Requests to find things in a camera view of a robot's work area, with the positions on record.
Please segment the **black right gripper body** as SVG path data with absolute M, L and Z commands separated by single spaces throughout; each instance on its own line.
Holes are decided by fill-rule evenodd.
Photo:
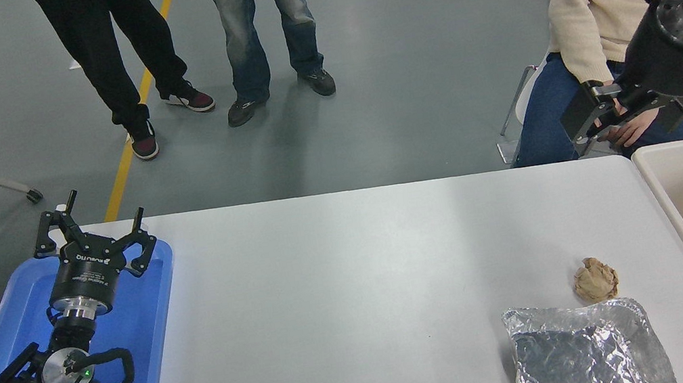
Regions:
M 627 48 L 617 83 L 683 97 L 683 0 L 653 1 Z

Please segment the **person's left hand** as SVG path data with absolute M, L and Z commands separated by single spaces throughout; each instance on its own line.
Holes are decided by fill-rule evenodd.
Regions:
M 651 123 L 654 123 L 659 113 L 660 109 L 655 110 L 654 108 L 644 111 L 628 122 L 621 123 L 619 126 L 611 126 L 603 135 L 600 135 L 598 140 L 607 141 L 614 148 L 621 149 L 636 145 L 638 144 L 638 139 L 645 134 Z

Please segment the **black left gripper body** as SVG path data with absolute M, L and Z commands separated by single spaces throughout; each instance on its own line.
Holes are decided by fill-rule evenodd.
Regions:
M 114 238 L 97 234 L 67 240 L 58 252 L 60 266 L 49 305 L 63 311 L 68 301 L 88 298 L 98 302 L 98 311 L 111 309 L 118 277 L 126 265 L 115 243 Z

